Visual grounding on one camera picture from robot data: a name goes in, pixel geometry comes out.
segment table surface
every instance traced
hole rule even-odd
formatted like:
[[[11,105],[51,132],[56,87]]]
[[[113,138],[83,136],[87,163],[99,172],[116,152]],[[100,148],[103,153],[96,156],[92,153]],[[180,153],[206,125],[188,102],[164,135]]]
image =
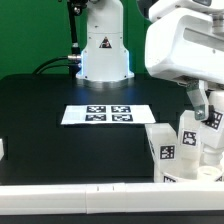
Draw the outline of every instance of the table surface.
[[[185,88],[136,75],[132,86],[96,90],[68,75],[30,74],[0,81],[2,185],[151,182],[144,125],[60,125],[66,105],[149,105],[157,122],[177,130],[192,109]],[[221,223],[222,212],[3,216],[0,223]]]

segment white robot link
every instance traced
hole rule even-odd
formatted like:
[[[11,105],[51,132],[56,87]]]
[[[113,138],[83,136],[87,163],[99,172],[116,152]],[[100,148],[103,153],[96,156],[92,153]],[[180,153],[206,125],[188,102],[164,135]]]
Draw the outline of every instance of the white robot link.
[[[120,0],[89,0],[87,45],[82,51],[78,83],[113,88],[133,81],[129,52],[123,45],[123,5]]]
[[[154,180],[222,181],[224,1],[159,0],[148,12],[146,68],[186,86],[194,107],[181,116],[178,138],[168,124],[146,125]]]

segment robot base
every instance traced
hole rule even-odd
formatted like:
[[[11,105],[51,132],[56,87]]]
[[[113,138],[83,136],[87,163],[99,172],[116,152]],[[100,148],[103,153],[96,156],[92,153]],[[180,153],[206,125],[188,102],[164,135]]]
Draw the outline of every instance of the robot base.
[[[117,82],[97,82],[97,81],[90,81],[87,79],[79,79],[77,78],[77,84],[87,86],[90,88],[96,89],[115,89],[124,86],[130,86],[134,84],[134,77],[123,79]]]

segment white block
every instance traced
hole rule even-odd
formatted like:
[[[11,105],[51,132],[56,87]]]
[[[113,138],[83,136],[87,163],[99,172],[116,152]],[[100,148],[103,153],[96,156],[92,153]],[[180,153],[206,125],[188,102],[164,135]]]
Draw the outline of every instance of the white block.
[[[127,212],[224,210],[224,183],[127,184]]]
[[[0,215],[86,213],[86,185],[0,187]]]
[[[0,160],[4,156],[3,141],[0,139]]]
[[[125,184],[88,185],[87,213],[125,212]]]

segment black tabletop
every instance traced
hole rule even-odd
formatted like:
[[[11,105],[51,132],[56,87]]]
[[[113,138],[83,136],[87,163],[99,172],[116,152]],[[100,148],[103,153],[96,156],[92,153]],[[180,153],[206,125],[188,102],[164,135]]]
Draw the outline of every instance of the black tabletop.
[[[181,113],[192,109],[185,88],[141,74],[132,86],[101,91],[78,86],[68,75],[8,76],[0,81],[1,184],[152,182],[144,125],[60,124],[66,105],[90,104],[149,105],[157,122],[176,131]],[[221,212],[206,214],[2,216],[0,223],[211,223],[214,215],[214,223],[222,220]]]

